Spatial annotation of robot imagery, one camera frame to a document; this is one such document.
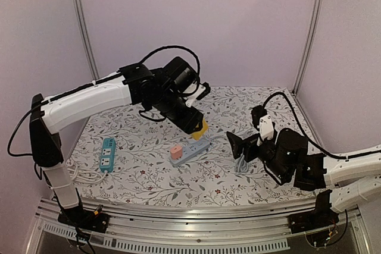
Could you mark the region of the yellow cube plug adapter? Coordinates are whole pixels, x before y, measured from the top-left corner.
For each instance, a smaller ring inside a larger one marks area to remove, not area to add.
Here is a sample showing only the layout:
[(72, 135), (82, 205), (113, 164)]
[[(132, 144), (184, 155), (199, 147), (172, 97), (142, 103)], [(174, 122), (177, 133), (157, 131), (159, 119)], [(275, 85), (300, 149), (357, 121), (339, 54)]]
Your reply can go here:
[(208, 130), (208, 124), (205, 119), (202, 120), (202, 123), (199, 123), (197, 126), (197, 131), (190, 134), (191, 138), (194, 140), (199, 140), (205, 132)]

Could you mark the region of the light blue power strip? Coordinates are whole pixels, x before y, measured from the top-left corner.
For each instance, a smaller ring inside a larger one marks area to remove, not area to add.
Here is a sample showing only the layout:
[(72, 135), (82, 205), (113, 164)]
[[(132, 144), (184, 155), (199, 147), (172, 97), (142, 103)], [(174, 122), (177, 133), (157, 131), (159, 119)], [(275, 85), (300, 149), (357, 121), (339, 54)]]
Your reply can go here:
[(178, 167), (179, 165), (187, 163), (190, 159), (196, 157), (203, 151), (209, 149), (211, 146), (211, 142), (207, 139), (199, 139), (195, 143), (190, 143), (183, 147), (183, 156), (176, 161), (171, 160), (171, 156), (169, 157), (169, 161), (174, 167)]

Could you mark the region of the pink cube plug adapter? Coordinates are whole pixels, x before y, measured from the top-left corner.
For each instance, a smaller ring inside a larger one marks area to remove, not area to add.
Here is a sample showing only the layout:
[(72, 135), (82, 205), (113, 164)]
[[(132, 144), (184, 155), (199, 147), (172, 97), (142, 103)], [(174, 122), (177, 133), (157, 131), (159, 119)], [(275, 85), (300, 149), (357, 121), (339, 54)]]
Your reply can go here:
[(173, 146), (170, 149), (171, 160), (179, 160), (183, 156), (183, 147), (180, 145)]

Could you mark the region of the teal white power strip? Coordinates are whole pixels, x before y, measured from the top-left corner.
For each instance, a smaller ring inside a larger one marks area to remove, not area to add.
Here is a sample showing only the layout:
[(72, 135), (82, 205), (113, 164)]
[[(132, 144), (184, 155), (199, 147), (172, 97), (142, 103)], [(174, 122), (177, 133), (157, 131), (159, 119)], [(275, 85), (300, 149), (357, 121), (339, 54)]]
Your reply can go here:
[(114, 138), (106, 138), (102, 143), (99, 169), (102, 173), (111, 173), (114, 169), (116, 141)]

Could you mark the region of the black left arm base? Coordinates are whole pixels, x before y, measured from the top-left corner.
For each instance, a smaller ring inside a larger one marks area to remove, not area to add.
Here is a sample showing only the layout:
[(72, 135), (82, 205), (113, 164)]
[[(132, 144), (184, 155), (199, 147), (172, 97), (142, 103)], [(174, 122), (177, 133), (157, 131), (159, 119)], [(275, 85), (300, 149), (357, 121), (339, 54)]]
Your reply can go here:
[(58, 222), (81, 230), (89, 230), (97, 233), (106, 233), (110, 216), (103, 212), (103, 205), (98, 205), (94, 210), (86, 210), (82, 204), (70, 209), (62, 208), (58, 216)]

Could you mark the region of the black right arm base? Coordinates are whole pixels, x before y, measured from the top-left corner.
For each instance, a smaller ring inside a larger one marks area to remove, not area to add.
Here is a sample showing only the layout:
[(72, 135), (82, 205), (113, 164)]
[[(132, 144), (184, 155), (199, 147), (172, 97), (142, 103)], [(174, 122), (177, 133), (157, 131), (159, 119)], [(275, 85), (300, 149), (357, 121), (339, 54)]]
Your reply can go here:
[(319, 193), (313, 210), (288, 216), (288, 227), (292, 234), (325, 228), (321, 232), (306, 236), (307, 242), (315, 248), (328, 246), (333, 236), (333, 230), (336, 229), (339, 222), (339, 215), (331, 210), (331, 193), (332, 190)]

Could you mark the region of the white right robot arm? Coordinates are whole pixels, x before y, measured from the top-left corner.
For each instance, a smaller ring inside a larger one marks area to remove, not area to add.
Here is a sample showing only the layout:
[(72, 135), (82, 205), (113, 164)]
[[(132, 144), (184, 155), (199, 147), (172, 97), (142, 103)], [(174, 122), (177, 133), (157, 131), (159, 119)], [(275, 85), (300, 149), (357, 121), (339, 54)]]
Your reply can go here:
[(289, 128), (246, 139), (231, 132), (226, 135), (234, 158), (244, 163), (259, 159), (276, 184), (293, 183), (306, 192), (320, 191), (307, 219), (314, 228), (330, 220), (331, 212), (338, 214), (380, 195), (380, 146), (358, 154), (323, 151), (309, 155), (308, 137)]

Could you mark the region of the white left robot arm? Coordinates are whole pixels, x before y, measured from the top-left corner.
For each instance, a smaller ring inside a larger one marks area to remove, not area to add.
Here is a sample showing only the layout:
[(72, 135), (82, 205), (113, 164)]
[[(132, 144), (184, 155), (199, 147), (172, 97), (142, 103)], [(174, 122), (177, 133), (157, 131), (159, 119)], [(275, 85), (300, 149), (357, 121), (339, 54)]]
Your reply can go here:
[(32, 158), (42, 168), (66, 218), (76, 227), (89, 220), (64, 166), (62, 129), (111, 108), (140, 104), (144, 111), (155, 108), (183, 132), (195, 136), (206, 125), (193, 103), (208, 92), (199, 71), (175, 57), (163, 68), (150, 70), (139, 62), (56, 96), (34, 96), (29, 121)]

